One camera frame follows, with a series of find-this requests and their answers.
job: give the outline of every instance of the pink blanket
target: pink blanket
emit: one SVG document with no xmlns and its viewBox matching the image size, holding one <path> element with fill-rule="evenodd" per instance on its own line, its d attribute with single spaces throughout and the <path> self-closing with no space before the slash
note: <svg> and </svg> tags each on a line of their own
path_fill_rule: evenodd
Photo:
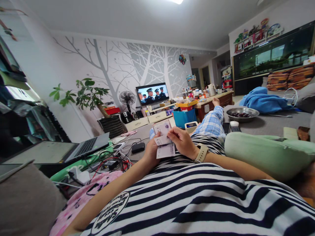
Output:
<svg viewBox="0 0 315 236">
<path fill-rule="evenodd" d="M 80 188 L 62 209 L 62 212 L 57 217 L 49 236 L 60 236 L 74 220 L 80 210 L 87 204 L 87 202 L 102 188 L 122 174 L 122 171 L 113 171 L 111 173 L 105 172 L 94 177 L 90 184 Z"/>
</svg>

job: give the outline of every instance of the ceiling light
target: ceiling light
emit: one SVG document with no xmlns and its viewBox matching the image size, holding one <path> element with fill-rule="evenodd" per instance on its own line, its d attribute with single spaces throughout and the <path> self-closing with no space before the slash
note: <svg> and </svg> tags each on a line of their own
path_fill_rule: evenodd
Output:
<svg viewBox="0 0 315 236">
<path fill-rule="evenodd" d="M 171 2 L 175 2 L 177 4 L 181 4 L 184 0 L 169 0 Z"/>
</svg>

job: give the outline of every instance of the hand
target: hand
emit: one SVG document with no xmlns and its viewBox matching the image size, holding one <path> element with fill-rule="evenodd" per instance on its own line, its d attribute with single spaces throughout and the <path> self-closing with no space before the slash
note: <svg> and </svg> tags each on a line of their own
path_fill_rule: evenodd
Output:
<svg viewBox="0 0 315 236">
<path fill-rule="evenodd" d="M 161 132 L 158 132 L 157 135 L 155 135 L 150 142 L 148 142 L 147 147 L 145 149 L 144 156 L 142 157 L 142 161 L 146 162 L 150 168 L 155 167 L 159 164 L 160 159 L 157 159 L 157 150 L 158 146 L 155 143 L 154 139 L 161 136 Z"/>
<path fill-rule="evenodd" d="M 177 150 L 184 156 L 194 160 L 199 154 L 199 149 L 191 140 L 187 131 L 173 127 L 167 136 L 175 143 Z"/>
</svg>

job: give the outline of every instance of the laptop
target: laptop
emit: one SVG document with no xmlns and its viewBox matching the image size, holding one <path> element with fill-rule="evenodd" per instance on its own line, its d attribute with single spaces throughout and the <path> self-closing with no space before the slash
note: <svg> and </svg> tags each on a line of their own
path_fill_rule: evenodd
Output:
<svg viewBox="0 0 315 236">
<path fill-rule="evenodd" d="M 63 164 L 107 147 L 108 141 L 109 133 L 80 144 L 40 141 L 5 159 L 1 164 L 21 165 L 31 160 L 39 165 Z"/>
</svg>

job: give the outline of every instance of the striped shirt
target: striped shirt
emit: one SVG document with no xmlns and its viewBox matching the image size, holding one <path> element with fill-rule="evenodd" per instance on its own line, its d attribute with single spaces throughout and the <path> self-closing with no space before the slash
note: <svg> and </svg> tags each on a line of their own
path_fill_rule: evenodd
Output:
<svg viewBox="0 0 315 236">
<path fill-rule="evenodd" d="M 195 134 L 192 140 L 224 155 L 215 137 Z M 314 233 L 314 209 L 285 184 L 244 181 L 177 152 L 107 204 L 82 236 Z"/>
</svg>

